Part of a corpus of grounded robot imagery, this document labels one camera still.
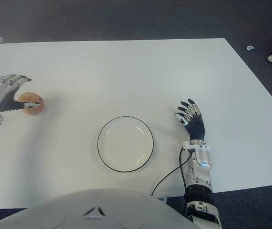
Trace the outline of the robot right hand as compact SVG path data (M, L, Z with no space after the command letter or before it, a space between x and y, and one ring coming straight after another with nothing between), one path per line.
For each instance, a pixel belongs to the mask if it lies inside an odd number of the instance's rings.
M179 112L174 114L175 118L184 126L190 140L204 141L205 126L199 107L192 99L181 101L181 105L178 106Z

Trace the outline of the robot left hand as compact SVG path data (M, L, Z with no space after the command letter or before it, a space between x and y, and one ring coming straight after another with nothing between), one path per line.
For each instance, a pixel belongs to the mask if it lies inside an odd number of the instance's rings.
M31 79L24 75L0 76L0 112L42 107L41 102L19 102L14 99L20 87L30 81Z

